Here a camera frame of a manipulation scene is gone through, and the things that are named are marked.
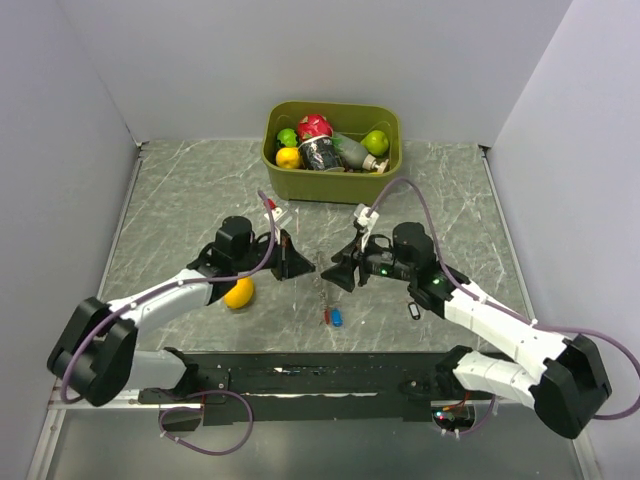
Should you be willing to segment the blue key tag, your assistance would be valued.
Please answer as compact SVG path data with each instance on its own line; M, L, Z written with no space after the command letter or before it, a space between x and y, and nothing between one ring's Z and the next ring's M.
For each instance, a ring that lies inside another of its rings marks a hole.
M330 322L334 327L341 327L343 325L342 313L339 309L334 308L330 312Z

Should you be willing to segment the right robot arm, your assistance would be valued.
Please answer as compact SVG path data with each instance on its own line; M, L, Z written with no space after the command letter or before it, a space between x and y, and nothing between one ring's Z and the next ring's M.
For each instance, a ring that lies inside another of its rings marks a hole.
M411 298L423 309L473 332L507 357L499 360L455 348L436 376L444 396L491 393L534 410L564 438L580 435L611 394L592 340L541 331L509 315L475 282L443 263L420 223L397 225L386 246L379 245L379 239L358 228L322 278L348 292L365 285L370 276L406 282Z

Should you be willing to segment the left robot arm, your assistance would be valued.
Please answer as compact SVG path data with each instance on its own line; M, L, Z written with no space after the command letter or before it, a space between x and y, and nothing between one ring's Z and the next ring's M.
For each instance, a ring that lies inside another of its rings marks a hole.
M79 399L102 406L125 389L162 389L185 402L198 388L198 366L173 348L140 351L139 336L224 297L247 275L269 270L277 280L314 272L290 235L277 227L255 235L241 216L226 218L215 239L174 277L136 295L83 300L53 347L48 370Z

